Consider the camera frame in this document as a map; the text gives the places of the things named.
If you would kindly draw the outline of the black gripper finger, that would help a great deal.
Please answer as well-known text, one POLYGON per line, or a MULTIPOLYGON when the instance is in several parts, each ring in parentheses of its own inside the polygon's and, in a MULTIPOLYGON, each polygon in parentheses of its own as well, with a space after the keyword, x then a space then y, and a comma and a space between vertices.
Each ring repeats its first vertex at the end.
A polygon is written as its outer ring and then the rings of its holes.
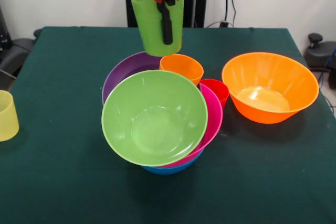
POLYGON ((163 0, 161 3, 157 3, 157 9, 161 13, 161 28, 162 28, 162 40, 165 45, 171 45, 173 43, 173 28, 170 10, 168 6, 174 6, 175 0, 163 0))

